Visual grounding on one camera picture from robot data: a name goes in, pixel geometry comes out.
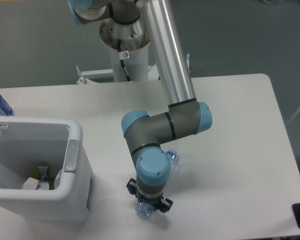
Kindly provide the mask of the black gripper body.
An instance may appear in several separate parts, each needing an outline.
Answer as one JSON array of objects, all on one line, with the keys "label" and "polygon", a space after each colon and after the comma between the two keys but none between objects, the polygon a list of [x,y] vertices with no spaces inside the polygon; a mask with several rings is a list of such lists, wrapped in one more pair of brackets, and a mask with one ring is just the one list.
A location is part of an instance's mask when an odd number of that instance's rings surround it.
[{"label": "black gripper body", "polygon": [[159,209],[163,199],[163,193],[164,189],[156,193],[147,193],[141,190],[139,186],[137,186],[135,196],[138,202],[149,204],[153,206],[154,209]]}]

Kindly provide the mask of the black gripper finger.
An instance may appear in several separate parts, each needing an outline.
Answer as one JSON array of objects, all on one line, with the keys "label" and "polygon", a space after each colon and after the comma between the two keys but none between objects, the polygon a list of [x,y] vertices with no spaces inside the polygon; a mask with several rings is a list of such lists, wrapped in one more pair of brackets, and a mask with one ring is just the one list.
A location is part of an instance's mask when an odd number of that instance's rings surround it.
[{"label": "black gripper finger", "polygon": [[130,180],[126,184],[126,188],[130,195],[133,195],[136,198],[138,197],[137,196],[137,181],[135,179],[130,178]]},{"label": "black gripper finger", "polygon": [[162,198],[154,204],[154,210],[161,213],[167,213],[173,205],[173,201],[168,198]]}]

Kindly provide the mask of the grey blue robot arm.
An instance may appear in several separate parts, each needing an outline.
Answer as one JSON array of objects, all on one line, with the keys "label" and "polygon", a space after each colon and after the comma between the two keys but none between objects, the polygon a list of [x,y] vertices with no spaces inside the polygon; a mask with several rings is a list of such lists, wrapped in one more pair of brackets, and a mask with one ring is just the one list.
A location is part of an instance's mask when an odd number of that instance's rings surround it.
[{"label": "grey blue robot arm", "polygon": [[114,79],[140,90],[140,103],[121,120],[136,177],[127,182],[137,210],[168,212],[164,191],[177,165],[166,144],[212,126],[208,105],[196,98],[188,58],[177,35],[169,0],[70,0],[79,24],[100,22],[99,35],[111,55]]}]

